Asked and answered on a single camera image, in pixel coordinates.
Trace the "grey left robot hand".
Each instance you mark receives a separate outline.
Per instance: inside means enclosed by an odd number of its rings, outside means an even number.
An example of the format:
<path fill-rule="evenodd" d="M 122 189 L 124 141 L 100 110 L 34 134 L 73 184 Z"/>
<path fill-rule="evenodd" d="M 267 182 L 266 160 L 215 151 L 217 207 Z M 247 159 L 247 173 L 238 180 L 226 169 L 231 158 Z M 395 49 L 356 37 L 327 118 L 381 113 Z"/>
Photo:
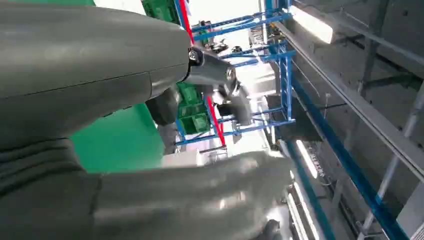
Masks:
<path fill-rule="evenodd" d="M 290 159 L 245 152 L 204 166 L 88 173 L 71 136 L 188 81 L 248 123 L 234 68 L 179 25 L 93 6 L 0 3 L 3 240 L 280 240 L 268 219 Z"/>

